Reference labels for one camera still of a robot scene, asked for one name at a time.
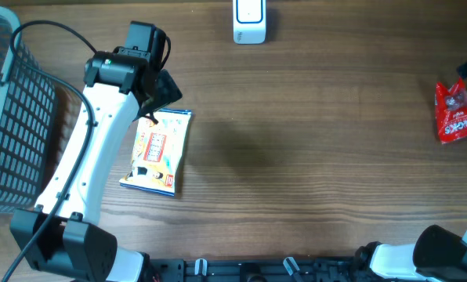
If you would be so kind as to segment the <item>red snack bag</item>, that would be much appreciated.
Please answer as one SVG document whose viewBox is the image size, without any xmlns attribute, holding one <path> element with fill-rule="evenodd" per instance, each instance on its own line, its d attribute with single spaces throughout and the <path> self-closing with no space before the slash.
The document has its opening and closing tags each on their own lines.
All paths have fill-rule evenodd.
<svg viewBox="0 0 467 282">
<path fill-rule="evenodd" d="M 441 82 L 436 84 L 435 117 L 442 144 L 467 137 L 467 89 L 463 79 L 450 88 Z"/>
</svg>

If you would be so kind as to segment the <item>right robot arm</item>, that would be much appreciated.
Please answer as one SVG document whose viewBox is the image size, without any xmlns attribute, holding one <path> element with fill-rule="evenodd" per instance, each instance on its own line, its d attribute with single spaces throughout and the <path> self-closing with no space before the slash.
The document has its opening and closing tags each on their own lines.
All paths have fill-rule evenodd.
<svg viewBox="0 0 467 282">
<path fill-rule="evenodd" d="M 467 61 L 449 89 L 436 85 L 435 116 L 442 144 L 467 137 Z M 467 230 L 427 227 L 413 244 L 379 242 L 359 248 L 347 264 L 349 281 L 467 281 Z"/>
</svg>

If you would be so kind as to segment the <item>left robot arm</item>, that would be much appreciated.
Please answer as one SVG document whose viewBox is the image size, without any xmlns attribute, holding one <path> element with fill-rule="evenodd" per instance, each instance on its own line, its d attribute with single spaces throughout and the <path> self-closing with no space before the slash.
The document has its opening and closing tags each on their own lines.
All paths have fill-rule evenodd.
<svg viewBox="0 0 467 282">
<path fill-rule="evenodd" d="M 18 261 L 76 281 L 159 281 L 150 256 L 118 245 L 99 227 L 107 177 L 131 123 L 153 120 L 182 94 L 165 63 L 166 33 L 151 23 L 130 23 L 126 42 L 95 51 L 85 65 L 85 87 L 74 130 L 47 187 L 31 210 L 13 213 Z"/>
</svg>

